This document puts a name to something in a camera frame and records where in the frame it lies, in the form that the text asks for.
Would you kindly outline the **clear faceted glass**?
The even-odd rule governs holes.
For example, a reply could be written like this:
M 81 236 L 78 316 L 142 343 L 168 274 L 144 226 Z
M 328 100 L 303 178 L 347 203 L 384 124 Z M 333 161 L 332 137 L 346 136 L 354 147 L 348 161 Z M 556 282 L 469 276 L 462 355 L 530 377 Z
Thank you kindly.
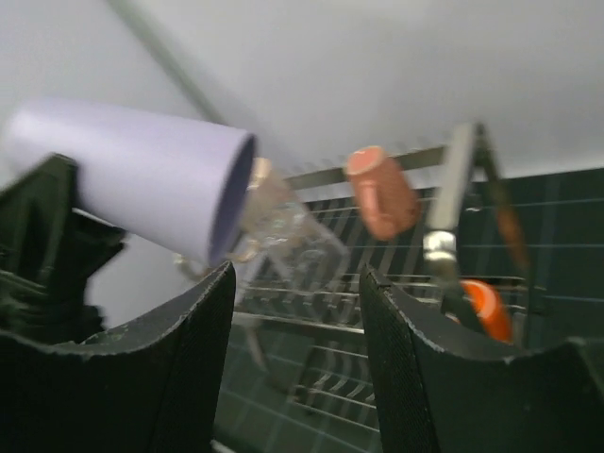
M 348 268 L 348 248 L 318 222 L 269 159 L 254 158 L 240 228 L 247 247 L 229 258 L 244 263 L 264 252 L 299 294 L 324 290 Z

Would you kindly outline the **orange mug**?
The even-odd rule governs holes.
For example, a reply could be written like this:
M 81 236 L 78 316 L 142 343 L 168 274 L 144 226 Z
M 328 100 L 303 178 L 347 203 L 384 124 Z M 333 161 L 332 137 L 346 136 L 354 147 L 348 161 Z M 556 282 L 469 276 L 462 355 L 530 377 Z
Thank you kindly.
M 512 321 L 499 292 L 492 285 L 476 279 L 463 279 L 461 286 L 469 295 L 486 333 L 500 342 L 511 343 Z

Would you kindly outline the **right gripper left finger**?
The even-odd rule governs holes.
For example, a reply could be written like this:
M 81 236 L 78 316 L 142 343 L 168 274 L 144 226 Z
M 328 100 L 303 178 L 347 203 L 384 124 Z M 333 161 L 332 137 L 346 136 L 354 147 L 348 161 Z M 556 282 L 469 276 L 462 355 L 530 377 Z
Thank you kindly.
M 1 336 L 5 452 L 208 452 L 234 309 L 224 263 L 82 344 Z

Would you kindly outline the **lavender plastic cup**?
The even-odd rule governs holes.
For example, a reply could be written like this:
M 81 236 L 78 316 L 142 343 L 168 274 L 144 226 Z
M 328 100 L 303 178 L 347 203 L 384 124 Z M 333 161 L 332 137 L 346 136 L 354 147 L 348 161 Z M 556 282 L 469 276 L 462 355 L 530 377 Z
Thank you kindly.
M 54 153 L 73 159 L 83 210 L 216 266 L 237 234 L 256 137 L 184 117 L 42 98 L 8 118 L 1 150 L 18 172 Z

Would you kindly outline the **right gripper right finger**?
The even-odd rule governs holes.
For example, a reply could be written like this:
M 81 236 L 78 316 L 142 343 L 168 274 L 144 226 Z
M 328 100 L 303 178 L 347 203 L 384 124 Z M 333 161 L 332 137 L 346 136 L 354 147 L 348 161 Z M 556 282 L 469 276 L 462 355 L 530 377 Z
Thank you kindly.
M 522 350 L 365 267 L 360 305 L 386 452 L 599 452 L 603 343 Z

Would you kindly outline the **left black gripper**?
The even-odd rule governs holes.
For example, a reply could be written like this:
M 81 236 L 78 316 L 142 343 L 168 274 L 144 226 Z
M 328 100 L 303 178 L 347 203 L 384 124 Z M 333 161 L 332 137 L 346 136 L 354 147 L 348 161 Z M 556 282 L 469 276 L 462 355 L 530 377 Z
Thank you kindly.
M 80 343 L 104 317 L 89 278 L 126 232 L 76 212 L 77 165 L 54 154 L 1 192 L 1 328 L 39 343 Z

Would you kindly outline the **salmon pink patterned cup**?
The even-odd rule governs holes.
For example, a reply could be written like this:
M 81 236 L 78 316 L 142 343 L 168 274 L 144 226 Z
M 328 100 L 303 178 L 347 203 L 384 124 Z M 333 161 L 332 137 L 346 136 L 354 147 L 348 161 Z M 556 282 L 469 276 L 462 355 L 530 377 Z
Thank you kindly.
M 402 167 L 380 146 L 352 153 L 344 173 L 371 235 L 389 241 L 419 220 L 421 204 Z

